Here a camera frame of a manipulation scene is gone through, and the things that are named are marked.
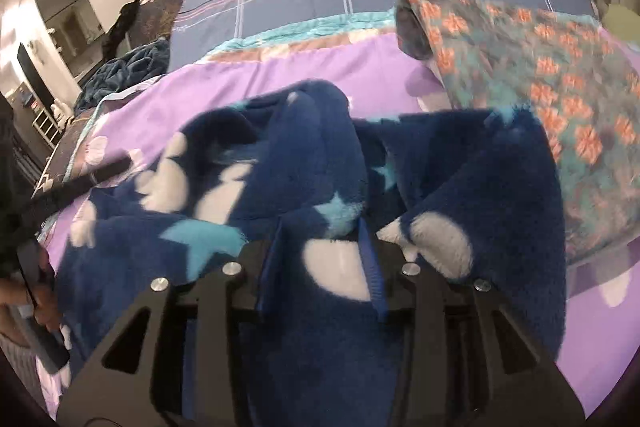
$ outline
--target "floral fabric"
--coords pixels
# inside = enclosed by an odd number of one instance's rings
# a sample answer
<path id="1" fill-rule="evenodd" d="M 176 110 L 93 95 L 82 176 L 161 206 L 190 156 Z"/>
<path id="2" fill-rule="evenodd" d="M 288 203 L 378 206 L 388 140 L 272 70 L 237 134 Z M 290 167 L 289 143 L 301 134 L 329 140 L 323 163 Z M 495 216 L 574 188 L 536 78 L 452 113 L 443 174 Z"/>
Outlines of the floral fabric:
<path id="1" fill-rule="evenodd" d="M 529 102 L 558 166 L 568 263 L 640 220 L 640 78 L 585 18 L 482 0 L 400 0 L 399 46 L 454 107 Z"/>

